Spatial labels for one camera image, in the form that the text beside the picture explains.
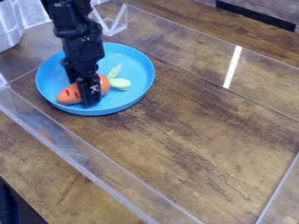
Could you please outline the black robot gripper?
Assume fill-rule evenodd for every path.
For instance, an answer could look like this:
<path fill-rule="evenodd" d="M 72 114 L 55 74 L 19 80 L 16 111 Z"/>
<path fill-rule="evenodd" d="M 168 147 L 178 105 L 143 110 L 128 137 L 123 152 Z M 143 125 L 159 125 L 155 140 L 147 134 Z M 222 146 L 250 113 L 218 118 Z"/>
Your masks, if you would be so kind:
<path fill-rule="evenodd" d="M 60 65 L 67 73 L 69 83 L 77 84 L 85 108 L 96 105 L 101 100 L 101 88 L 96 75 L 97 63 L 106 57 L 101 37 L 100 24 L 91 23 L 76 38 L 61 40 L 65 57 L 60 61 Z"/>

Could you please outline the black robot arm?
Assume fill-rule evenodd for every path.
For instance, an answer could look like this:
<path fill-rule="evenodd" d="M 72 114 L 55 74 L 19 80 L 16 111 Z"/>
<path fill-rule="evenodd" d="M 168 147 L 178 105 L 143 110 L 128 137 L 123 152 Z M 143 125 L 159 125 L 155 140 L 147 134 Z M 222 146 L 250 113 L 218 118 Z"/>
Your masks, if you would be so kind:
<path fill-rule="evenodd" d="M 91 0 L 40 0 L 53 23 L 53 34 L 61 41 L 60 61 L 69 83 L 79 87 L 85 107 L 101 100 L 99 61 L 106 57 L 101 25 L 89 18 Z"/>

